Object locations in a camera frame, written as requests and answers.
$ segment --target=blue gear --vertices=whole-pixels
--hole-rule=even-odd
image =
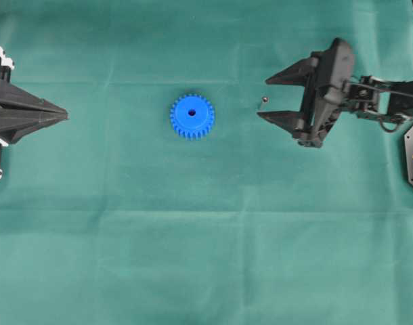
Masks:
[[[200,139],[213,127],[214,108],[200,95],[184,95],[172,105],[171,124],[180,136]]]

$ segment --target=cable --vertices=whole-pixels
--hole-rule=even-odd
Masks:
[[[365,85],[364,83],[352,83],[352,82],[350,82],[349,84],[359,86],[359,87],[363,87],[363,88],[367,88],[367,89],[371,89],[371,90],[375,90],[375,91],[379,91],[379,92],[394,93],[395,95],[402,95],[402,96],[413,98],[413,94],[411,94],[411,93],[403,93],[401,91],[390,90],[390,89],[381,89],[381,88]]]

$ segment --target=screw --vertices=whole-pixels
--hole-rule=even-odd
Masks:
[[[262,110],[262,107],[266,104],[266,103],[268,103],[268,101],[269,101],[269,98],[268,97],[262,97],[262,102],[259,104],[259,110]]]

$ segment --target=table surface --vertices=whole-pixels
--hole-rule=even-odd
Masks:
[[[413,80],[406,0],[0,1],[12,83],[70,114],[3,153],[0,324],[413,324],[410,125],[343,114],[311,150],[255,114],[298,110],[263,81],[335,37]]]

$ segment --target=green fabric backdrop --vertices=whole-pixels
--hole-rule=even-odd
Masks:
[[[70,120],[4,152],[0,325],[413,324],[402,135],[344,114],[321,150],[255,115],[334,37],[413,80],[408,0],[0,0],[12,83]],[[210,135],[178,137],[196,91]]]

